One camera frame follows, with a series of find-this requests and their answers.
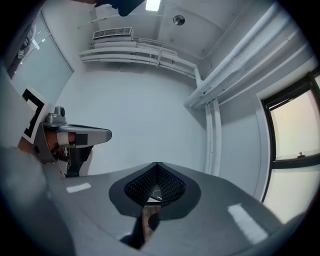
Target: air vent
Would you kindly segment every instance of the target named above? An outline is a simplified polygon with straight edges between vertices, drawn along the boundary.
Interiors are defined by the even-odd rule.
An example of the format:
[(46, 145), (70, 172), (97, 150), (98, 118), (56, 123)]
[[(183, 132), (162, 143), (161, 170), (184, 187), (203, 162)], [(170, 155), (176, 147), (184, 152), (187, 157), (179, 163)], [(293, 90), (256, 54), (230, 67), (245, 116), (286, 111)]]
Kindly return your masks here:
[(119, 27), (105, 30), (99, 30), (93, 33), (93, 40), (106, 38), (106, 37), (117, 37), (117, 36), (130, 36), (132, 33), (132, 27)]

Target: glass panel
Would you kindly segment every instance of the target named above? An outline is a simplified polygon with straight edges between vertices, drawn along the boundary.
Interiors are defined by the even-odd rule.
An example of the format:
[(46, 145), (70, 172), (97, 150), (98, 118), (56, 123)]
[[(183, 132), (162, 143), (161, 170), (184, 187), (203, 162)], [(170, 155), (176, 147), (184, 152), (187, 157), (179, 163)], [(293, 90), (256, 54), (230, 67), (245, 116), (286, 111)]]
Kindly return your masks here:
[(316, 83), (318, 84), (319, 88), (320, 88), (320, 75), (318, 75), (316, 78), (315, 78), (315, 81)]
[(38, 18), (35, 21), (35, 34), (34, 34), (34, 40), (40, 44), (43, 39), (46, 39), (49, 36), (49, 30), (47, 30), (47, 27), (45, 26), (44, 19), (39, 14)]
[(320, 165), (272, 170), (264, 205), (286, 223), (304, 212), (316, 193)]
[(13, 86), (22, 95), (27, 87), (34, 88), (55, 104), (72, 70), (48, 37), (22, 61), (12, 78)]
[(320, 113), (311, 91), (271, 111), (276, 159), (320, 153)]

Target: metal bracket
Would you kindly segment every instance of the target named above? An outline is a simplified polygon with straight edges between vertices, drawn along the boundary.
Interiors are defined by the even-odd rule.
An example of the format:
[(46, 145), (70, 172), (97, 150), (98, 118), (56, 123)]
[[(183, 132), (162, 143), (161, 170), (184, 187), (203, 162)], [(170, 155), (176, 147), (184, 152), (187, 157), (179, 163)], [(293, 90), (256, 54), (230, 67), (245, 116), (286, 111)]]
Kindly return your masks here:
[(57, 159), (52, 155), (45, 135), (44, 124), (41, 122), (39, 124), (38, 130), (36, 132), (34, 143), (33, 143), (33, 151), (35, 156), (42, 163), (53, 163), (56, 162)]
[(156, 62), (156, 67), (157, 68), (159, 67), (159, 64), (160, 64), (161, 54), (162, 54), (162, 48), (159, 50), (159, 56), (158, 56), (158, 60)]

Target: ceiling light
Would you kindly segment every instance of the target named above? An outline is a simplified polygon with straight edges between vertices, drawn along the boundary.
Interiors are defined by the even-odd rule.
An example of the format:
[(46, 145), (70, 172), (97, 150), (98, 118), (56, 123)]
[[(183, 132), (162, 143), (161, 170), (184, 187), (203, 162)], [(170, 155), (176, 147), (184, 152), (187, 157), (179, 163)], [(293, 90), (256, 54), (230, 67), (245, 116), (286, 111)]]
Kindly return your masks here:
[(161, 0), (146, 0), (145, 9), (147, 11), (157, 12), (159, 10)]

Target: white pipe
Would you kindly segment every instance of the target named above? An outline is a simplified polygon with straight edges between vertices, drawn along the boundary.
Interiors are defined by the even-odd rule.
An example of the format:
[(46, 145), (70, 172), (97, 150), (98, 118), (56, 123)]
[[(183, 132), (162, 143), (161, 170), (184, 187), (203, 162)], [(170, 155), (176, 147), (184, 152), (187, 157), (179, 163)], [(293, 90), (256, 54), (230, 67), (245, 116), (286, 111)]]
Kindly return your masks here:
[[(131, 54), (96, 54), (96, 55), (90, 55), (90, 56), (84, 56), (81, 57), (80, 59), (82, 61), (88, 61), (88, 60), (99, 60), (99, 59), (113, 59), (116, 60), (117, 58), (119, 59), (128, 59), (128, 60), (132, 60), (132, 59), (136, 59), (136, 60), (143, 60), (143, 61), (147, 61), (150, 63), (155, 63), (157, 64), (157, 60), (154, 58), (150, 58), (150, 57), (145, 57), (145, 56), (139, 56), (139, 55), (131, 55)], [(191, 72), (191, 70), (188, 70), (186, 68), (183, 67), (179, 67), (176, 64), (172, 64), (172, 63), (168, 63), (166, 61), (160, 61), (160, 64), (163, 66), (167, 66), (171, 69), (174, 70), (178, 70), (181, 71), (183, 73), (187, 73), (189, 75), (193, 75)]]
[(170, 67), (172, 69), (177, 69), (179, 71), (182, 71), (182, 72), (185, 72), (185, 73), (188, 73), (188, 74), (194, 76), (194, 74), (192, 74), (192, 70), (188, 70), (188, 69), (181, 67), (181, 66), (178, 66), (176, 64), (172, 64), (172, 63), (160, 60), (160, 65), (165, 65), (165, 66)]
[(255, 65), (252, 69), (250, 69), (243, 77), (238, 79), (235, 83), (233, 83), (230, 87), (226, 88), (223, 92), (221, 92), (217, 97), (221, 96), (222, 94), (229, 91), (233, 86), (237, 85), (241, 80), (245, 79), (247, 76), (249, 76), (252, 72), (254, 72), (256, 69), (258, 69), (260, 66), (262, 66), (264, 63), (266, 63), (271, 57), (273, 57), (276, 53), (278, 53), (280, 50), (282, 50), (288, 42), (299, 33), (299, 29), (295, 30), (285, 41), (283, 41), (277, 48), (275, 48), (271, 53), (269, 53), (265, 58), (263, 58), (262, 61), (260, 61), (257, 65)]
[(87, 61), (87, 60), (111, 59), (111, 58), (136, 59), (136, 60), (143, 60), (147, 62), (157, 63), (157, 60), (154, 58), (144, 57), (139, 55), (131, 55), (131, 54), (96, 54), (96, 55), (81, 57), (80, 59), (82, 61)]
[(205, 104), (205, 117), (206, 117), (206, 159), (205, 159), (205, 167), (204, 173), (210, 174), (209, 170), (209, 161), (210, 161), (210, 108), (208, 104)]
[[(156, 46), (156, 45), (151, 45), (151, 44), (147, 44), (147, 43), (142, 43), (142, 42), (137, 42), (136, 43), (136, 47), (148, 47), (148, 48), (154, 48), (154, 49), (157, 49), (157, 50), (160, 50), (161, 47), (160, 46)], [(168, 52), (168, 53), (171, 53), (173, 55), (178, 55), (178, 53), (174, 50), (170, 50), (170, 49), (166, 49), (166, 48), (163, 48), (164, 51)]]
[(142, 54), (152, 54), (152, 55), (159, 55), (159, 51), (157, 50), (148, 50), (148, 49), (141, 49), (141, 48), (131, 48), (131, 47), (105, 47), (105, 48), (98, 48), (98, 49), (90, 49), (84, 50), (79, 53), (79, 56), (88, 55), (88, 54), (96, 54), (96, 53), (103, 53), (103, 52), (129, 52), (129, 53), (142, 53)]
[[(121, 58), (95, 58), (95, 59), (84, 59), (82, 60), (82, 62), (111, 62), (111, 63), (114, 63), (114, 62), (120, 62), (120, 63), (142, 63), (142, 64), (148, 64), (148, 65), (152, 65), (152, 66), (156, 66), (157, 63), (155, 62), (150, 62), (150, 61), (144, 61), (144, 60), (136, 60), (136, 59), (121, 59)], [(185, 75), (191, 79), (195, 79), (195, 77), (189, 73), (186, 73), (186, 72), (183, 72), (183, 71), (180, 71), (179, 69), (177, 69), (176, 67), (170, 67), (170, 66), (167, 66), (167, 65), (164, 65), (164, 64), (160, 64), (159, 67), (161, 68), (165, 68), (165, 69), (168, 69), (168, 70), (172, 70), (172, 71), (175, 71), (175, 72), (178, 72), (182, 75)]]
[(287, 58), (284, 62), (282, 62), (279, 66), (275, 67), (273, 70), (271, 70), (268, 74), (266, 74), (265, 76), (261, 77), (258, 81), (254, 82), (253, 84), (251, 84), (250, 86), (248, 86), (247, 88), (243, 89), (242, 91), (239, 91), (237, 94), (235, 94), (234, 96), (226, 99), (225, 101), (220, 103), (220, 106), (227, 103), (228, 101), (231, 101), (232, 99), (234, 99), (235, 97), (239, 96), (240, 94), (243, 94), (244, 92), (250, 90), (252, 87), (256, 86), (257, 84), (259, 84), (260, 82), (262, 82), (263, 80), (265, 80), (266, 78), (268, 78), (269, 76), (271, 76), (273, 73), (275, 73), (276, 71), (278, 71), (280, 68), (282, 68), (285, 64), (287, 64), (288, 62), (290, 62), (291, 60), (293, 60), (295, 57), (297, 57), (297, 55), (299, 55), (302, 51), (304, 51), (307, 47), (309, 46), (309, 43), (305, 43), (299, 50), (297, 50), (294, 54), (292, 54), (289, 58)]
[[(156, 48), (152, 48), (152, 47), (147, 47), (147, 46), (141, 46), (141, 45), (137, 45), (136, 46), (137, 48), (141, 48), (141, 49), (147, 49), (147, 50), (160, 50), (160, 49), (156, 49)], [(170, 55), (173, 55), (173, 56), (178, 56), (178, 54), (173, 54), (171, 52), (168, 52), (167, 50), (163, 49), (163, 52), (167, 53), (167, 54), (170, 54)]]
[(278, 4), (274, 3), (258, 22), (249, 30), (249, 32), (240, 40), (240, 42), (232, 49), (232, 51), (220, 62), (220, 64), (208, 75), (208, 77), (198, 85), (198, 88), (184, 103), (185, 106), (192, 107), (205, 93), (216, 76), (223, 71), (227, 65), (240, 53), (241, 50), (261, 31), (261, 29), (270, 21), (278, 10)]
[(220, 73), (217, 75), (216, 81), (214, 82), (214, 85), (210, 87), (209, 90), (206, 91), (206, 93), (202, 96), (203, 99), (197, 103), (195, 108), (199, 107), (201, 104), (204, 104), (206, 101), (210, 101), (210, 99), (206, 99), (206, 96), (217, 86), (219, 86), (230, 74), (235, 74), (238, 72), (237, 75), (239, 75), (239, 72), (245, 68), (245, 65), (251, 61), (263, 48), (265, 48), (283, 29), (286, 25), (288, 25), (290, 21), (290, 17), (286, 16), (285, 19), (282, 21), (280, 25), (278, 25), (272, 33), (270, 33), (263, 42), (261, 42), (254, 50), (252, 50), (248, 55), (244, 56), (243, 59), (240, 59), (238, 61), (235, 61), (232, 64), (231, 70), (225, 73)]
[(154, 49), (142, 49), (142, 48), (131, 48), (131, 47), (105, 47), (105, 48), (84, 50), (84, 51), (81, 51), (79, 53), (79, 55), (83, 56), (83, 55), (103, 53), (103, 52), (129, 52), (129, 53), (151, 54), (151, 55), (156, 55), (156, 56), (161, 55), (162, 57), (164, 57), (166, 59), (169, 59), (169, 60), (172, 60), (175, 62), (179, 62), (179, 63), (184, 64), (184, 65), (191, 67), (193, 69), (194, 68), (198, 69), (197, 65), (190, 62), (190, 61), (182, 59), (178, 56), (168, 54), (166, 52), (160, 53), (158, 50), (154, 50)]
[(186, 49), (184, 49), (184, 48), (182, 48), (182, 47), (173, 45), (173, 44), (171, 44), (171, 43), (167, 43), (167, 42), (163, 42), (163, 41), (158, 41), (158, 40), (153, 40), (153, 39), (148, 39), (148, 38), (140, 38), (140, 37), (135, 37), (134, 40), (138, 40), (138, 41), (139, 41), (139, 40), (142, 40), (142, 41), (146, 41), (146, 42), (150, 42), (150, 43), (154, 43), (154, 44), (158, 44), (158, 45), (163, 45), (163, 46), (166, 46), (166, 47), (171, 47), (171, 48), (173, 48), (173, 49), (179, 50), (179, 51), (184, 52), (184, 53), (186, 53), (186, 54), (189, 54), (189, 55), (191, 55), (191, 56), (193, 56), (193, 57), (196, 57), (196, 58), (198, 58), (198, 59), (201, 59), (201, 57), (200, 57), (199, 55), (197, 55), (197, 54), (195, 54), (195, 53), (193, 53), (193, 52), (191, 52), (191, 51), (189, 51), (189, 50), (186, 50)]
[[(201, 80), (200, 73), (199, 73), (199, 70), (198, 70), (198, 67), (197, 67), (196, 64), (194, 64), (194, 63), (192, 63), (190, 61), (184, 60), (184, 59), (182, 59), (182, 58), (180, 58), (178, 56), (174, 56), (174, 55), (171, 55), (171, 54), (168, 54), (168, 53), (165, 53), (165, 52), (161, 52), (160, 53), (159, 51), (156, 51), (156, 50), (141, 49), (141, 48), (130, 48), (130, 47), (106, 47), (106, 48), (90, 49), (90, 50), (81, 51), (79, 53), (79, 55), (83, 56), (83, 55), (96, 54), (96, 53), (102, 53), (102, 52), (130, 52), (130, 53), (151, 54), (151, 55), (156, 55), (156, 56), (161, 55), (163, 58), (175, 61), (177, 63), (184, 64), (184, 65), (186, 65), (188, 67), (193, 68), (194, 69), (194, 75), (195, 75), (195, 82), (198, 84), (199, 81)], [(108, 58), (108, 54), (90, 55), (90, 56), (82, 57), (81, 60), (90, 60), (90, 59), (94, 59), (94, 58)]]
[(113, 42), (97, 42), (94, 44), (94, 48), (104, 48), (104, 47), (137, 47), (137, 42), (135, 41), (113, 41)]
[(213, 169), (212, 169), (212, 164), (213, 164), (213, 160), (214, 160), (214, 128), (213, 128), (213, 120), (212, 120), (212, 111), (211, 111), (211, 107), (210, 107), (210, 103), (208, 103), (208, 107), (209, 107), (209, 132), (210, 132), (210, 141), (209, 141), (209, 174), (212, 175), (213, 174)]
[(215, 124), (215, 159), (213, 167), (213, 175), (219, 176), (222, 156), (222, 124), (218, 99), (213, 100), (214, 124)]
[(161, 55), (162, 55), (162, 48), (159, 50), (159, 56), (158, 56), (158, 60), (157, 60), (157, 62), (156, 62), (156, 66), (157, 66), (157, 67), (159, 67)]

